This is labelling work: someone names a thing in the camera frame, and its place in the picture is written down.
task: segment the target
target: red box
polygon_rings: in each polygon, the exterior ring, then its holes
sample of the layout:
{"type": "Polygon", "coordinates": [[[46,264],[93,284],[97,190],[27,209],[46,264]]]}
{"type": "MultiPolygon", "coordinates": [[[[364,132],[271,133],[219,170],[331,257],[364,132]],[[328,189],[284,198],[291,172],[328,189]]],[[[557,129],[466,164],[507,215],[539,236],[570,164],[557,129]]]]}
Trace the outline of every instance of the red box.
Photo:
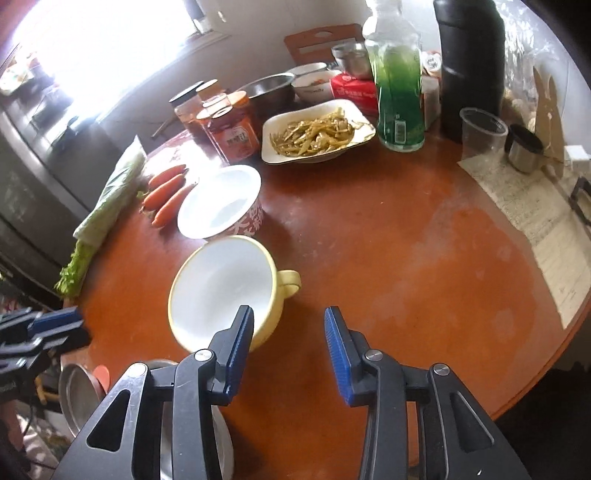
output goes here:
{"type": "Polygon", "coordinates": [[[378,116],[378,95],[373,80],[358,80],[347,73],[330,79],[335,98],[351,100],[366,116],[378,116]]]}

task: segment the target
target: plastic cup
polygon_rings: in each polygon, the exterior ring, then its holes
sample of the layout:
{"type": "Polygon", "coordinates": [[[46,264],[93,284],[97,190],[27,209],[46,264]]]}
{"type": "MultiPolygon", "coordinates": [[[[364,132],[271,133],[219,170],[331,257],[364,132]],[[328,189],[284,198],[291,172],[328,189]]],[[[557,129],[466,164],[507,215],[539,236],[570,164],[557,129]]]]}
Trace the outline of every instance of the plastic cup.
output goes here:
{"type": "Polygon", "coordinates": [[[504,150],[509,129],[504,121],[479,108],[463,108],[462,160],[477,155],[500,156],[504,150]]]}

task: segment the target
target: yellow bowl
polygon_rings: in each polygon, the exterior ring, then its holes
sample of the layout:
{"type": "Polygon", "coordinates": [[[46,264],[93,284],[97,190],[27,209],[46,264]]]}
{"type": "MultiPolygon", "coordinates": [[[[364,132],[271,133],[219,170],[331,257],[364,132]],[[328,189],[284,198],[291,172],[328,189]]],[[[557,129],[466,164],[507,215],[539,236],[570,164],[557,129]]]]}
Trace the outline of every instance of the yellow bowl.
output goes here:
{"type": "Polygon", "coordinates": [[[284,300],[300,287],[299,273],[278,271],[256,240],[220,238],[199,248],[178,271],[168,297],[170,329],[185,350],[196,352],[230,328],[240,305],[249,305],[255,314],[253,351],[271,336],[284,300]]]}

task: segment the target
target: black thermos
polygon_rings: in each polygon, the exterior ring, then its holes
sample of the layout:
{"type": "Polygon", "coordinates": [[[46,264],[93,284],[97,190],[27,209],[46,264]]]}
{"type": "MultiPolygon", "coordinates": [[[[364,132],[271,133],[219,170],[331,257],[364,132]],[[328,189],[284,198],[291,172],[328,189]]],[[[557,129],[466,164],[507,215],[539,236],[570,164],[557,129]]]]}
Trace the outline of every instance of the black thermos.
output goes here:
{"type": "Polygon", "coordinates": [[[493,0],[434,0],[441,35],[441,131],[462,141],[460,110],[501,111],[505,24],[493,0]]]}

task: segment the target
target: carrot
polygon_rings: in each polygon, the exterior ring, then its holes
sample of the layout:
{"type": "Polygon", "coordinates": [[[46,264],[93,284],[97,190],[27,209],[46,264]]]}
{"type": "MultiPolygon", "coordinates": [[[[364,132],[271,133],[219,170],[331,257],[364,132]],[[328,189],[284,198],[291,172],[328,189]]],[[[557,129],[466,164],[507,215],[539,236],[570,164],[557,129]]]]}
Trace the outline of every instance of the carrot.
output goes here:
{"type": "Polygon", "coordinates": [[[157,189],[161,185],[164,185],[169,180],[172,180],[177,175],[183,173],[187,169],[185,164],[175,165],[174,167],[167,168],[164,171],[154,175],[148,182],[148,188],[150,190],[157,189]]]}
{"type": "Polygon", "coordinates": [[[194,183],[185,185],[182,189],[175,193],[173,197],[167,201],[166,204],[156,214],[156,218],[152,222],[152,226],[161,228],[172,221],[178,215],[183,201],[185,198],[187,198],[187,195],[191,192],[191,190],[193,190],[194,187],[194,183]]]}
{"type": "Polygon", "coordinates": [[[172,197],[177,190],[183,186],[184,175],[176,175],[175,178],[169,180],[165,184],[158,187],[144,199],[145,210],[158,210],[172,197]]]}

